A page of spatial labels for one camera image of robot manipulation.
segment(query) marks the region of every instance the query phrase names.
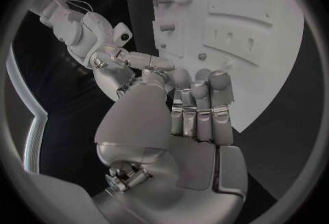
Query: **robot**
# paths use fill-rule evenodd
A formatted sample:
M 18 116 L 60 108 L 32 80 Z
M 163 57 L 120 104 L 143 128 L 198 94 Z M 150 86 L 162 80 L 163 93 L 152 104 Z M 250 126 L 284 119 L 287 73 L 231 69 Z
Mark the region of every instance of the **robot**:
M 192 81 L 168 59 L 128 52 L 123 46 L 132 33 L 125 24 L 113 28 L 66 0 L 36 0 L 30 11 L 115 101 L 95 135 L 109 186 L 94 201 L 108 221 L 233 222 L 248 181 L 243 154 L 232 146 L 230 76 L 201 69 Z

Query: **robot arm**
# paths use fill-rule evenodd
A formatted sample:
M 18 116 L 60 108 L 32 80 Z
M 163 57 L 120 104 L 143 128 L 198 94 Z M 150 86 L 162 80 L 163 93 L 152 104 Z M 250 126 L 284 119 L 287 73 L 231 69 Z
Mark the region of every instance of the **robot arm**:
M 30 11 L 53 29 L 77 62 L 93 70 L 97 85 L 114 101 L 135 82 L 131 68 L 161 72 L 174 69 L 167 59 L 123 49 L 132 38 L 123 23 L 113 28 L 100 14 L 72 10 L 65 0 L 36 0 Z

